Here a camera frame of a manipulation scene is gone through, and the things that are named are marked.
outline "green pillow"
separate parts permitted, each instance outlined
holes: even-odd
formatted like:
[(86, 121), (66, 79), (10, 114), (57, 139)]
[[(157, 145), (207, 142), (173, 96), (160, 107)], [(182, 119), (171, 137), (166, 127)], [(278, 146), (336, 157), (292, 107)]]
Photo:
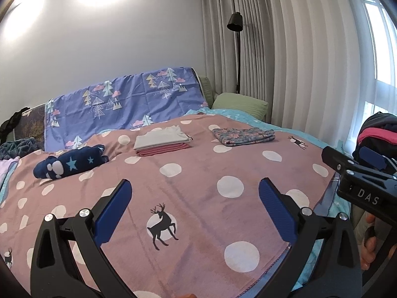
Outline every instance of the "green pillow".
[(198, 80), (200, 82), (200, 87), (202, 90), (202, 94), (205, 97), (205, 100), (208, 103), (208, 107), (211, 108), (214, 104), (214, 95), (212, 94), (212, 86), (208, 77), (199, 76)]
[(212, 109), (240, 110), (252, 115), (258, 120), (263, 120), (269, 104), (250, 96), (234, 93), (220, 94), (212, 106)]

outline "metal screw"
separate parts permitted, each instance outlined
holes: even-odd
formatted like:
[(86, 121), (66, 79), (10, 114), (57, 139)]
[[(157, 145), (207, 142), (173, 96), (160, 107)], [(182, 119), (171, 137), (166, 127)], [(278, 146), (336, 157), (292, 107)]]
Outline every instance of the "metal screw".
[(82, 209), (82, 210), (80, 211), (79, 215), (80, 215), (81, 217), (87, 217), (88, 215), (90, 215), (90, 210), (84, 208), (84, 209)]
[(313, 211), (308, 207), (303, 207), (301, 212), (305, 216), (310, 216), (311, 214), (313, 214)]
[(347, 216), (346, 213), (339, 213), (339, 218), (343, 221), (346, 221), (349, 217)]
[(44, 216), (44, 220), (45, 220), (46, 222), (51, 221), (51, 220), (52, 220), (52, 214), (47, 214), (46, 216)]

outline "deer print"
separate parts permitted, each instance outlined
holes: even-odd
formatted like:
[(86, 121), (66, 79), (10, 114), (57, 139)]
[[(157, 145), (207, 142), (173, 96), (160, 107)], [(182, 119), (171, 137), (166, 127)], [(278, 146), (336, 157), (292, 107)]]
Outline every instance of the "deer print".
[(301, 149), (306, 149), (307, 148), (307, 144), (304, 143), (302, 140), (296, 139), (293, 136), (289, 136), (288, 139), (290, 139), (291, 142), (293, 142), (296, 145), (298, 145), (299, 147), (301, 147)]
[[(156, 206), (161, 208), (161, 211), (156, 211)], [(151, 209), (150, 212), (152, 214), (158, 214), (158, 217), (161, 218), (161, 221), (158, 222), (156, 225), (153, 225), (152, 227), (148, 227), (148, 230), (151, 232), (151, 234), (153, 235), (153, 245), (156, 248), (156, 250), (160, 250), (157, 245), (156, 245), (156, 238), (159, 239), (159, 241), (164, 244), (165, 246), (168, 246), (168, 244), (166, 244), (166, 242), (164, 242), (160, 236), (161, 236), (161, 231), (165, 231), (168, 230), (169, 233), (172, 235), (172, 237), (175, 240), (179, 240), (175, 237), (175, 233), (176, 233), (176, 226), (175, 223), (173, 223), (171, 221), (171, 218), (168, 216), (168, 214), (166, 212), (164, 212), (165, 209), (165, 204), (163, 203), (163, 205), (159, 204), (156, 205), (154, 207), (154, 209)], [(171, 231), (171, 227), (173, 226), (174, 228), (174, 232), (172, 233)]]
[(12, 248), (9, 248), (8, 251), (4, 254), (4, 262), (11, 269), (12, 267)]

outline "red strap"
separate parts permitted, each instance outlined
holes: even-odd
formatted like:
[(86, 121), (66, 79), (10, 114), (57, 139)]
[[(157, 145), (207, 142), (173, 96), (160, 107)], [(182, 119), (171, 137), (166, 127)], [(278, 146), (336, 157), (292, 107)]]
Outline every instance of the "red strap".
[(397, 145), (397, 133), (378, 127), (368, 127), (360, 133), (357, 142), (360, 144), (365, 138), (372, 137)]

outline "black floor lamp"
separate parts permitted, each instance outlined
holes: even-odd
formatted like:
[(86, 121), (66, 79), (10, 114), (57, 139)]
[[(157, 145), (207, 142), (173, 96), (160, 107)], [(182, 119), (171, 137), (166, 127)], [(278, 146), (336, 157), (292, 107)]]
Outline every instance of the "black floor lamp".
[(240, 94), (240, 60), (241, 60), (241, 42), (240, 42), (240, 31), (243, 31), (243, 16), (240, 12), (234, 12), (230, 17), (228, 23), (228, 29), (237, 33), (237, 51), (238, 51), (238, 69), (237, 69), (237, 86), (236, 93)]

